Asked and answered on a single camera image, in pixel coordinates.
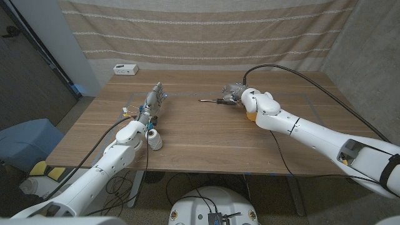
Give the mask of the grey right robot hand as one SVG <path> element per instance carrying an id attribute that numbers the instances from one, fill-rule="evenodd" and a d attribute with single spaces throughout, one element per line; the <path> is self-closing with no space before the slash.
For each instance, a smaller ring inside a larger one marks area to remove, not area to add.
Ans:
<path id="1" fill-rule="evenodd" d="M 225 93 L 222 98 L 223 104 L 236 104 L 241 100 L 243 92 L 248 88 L 248 85 L 243 85 L 240 82 L 227 84 L 223 87 L 222 92 Z"/>

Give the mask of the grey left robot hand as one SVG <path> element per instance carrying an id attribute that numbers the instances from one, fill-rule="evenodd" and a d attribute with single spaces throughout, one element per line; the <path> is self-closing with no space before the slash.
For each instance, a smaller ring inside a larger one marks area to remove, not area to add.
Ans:
<path id="1" fill-rule="evenodd" d="M 147 94 L 143 103 L 143 109 L 137 120 L 143 124 L 147 124 L 151 118 L 158 115 L 161 105 L 167 96 L 164 92 L 163 84 L 158 82 Z"/>

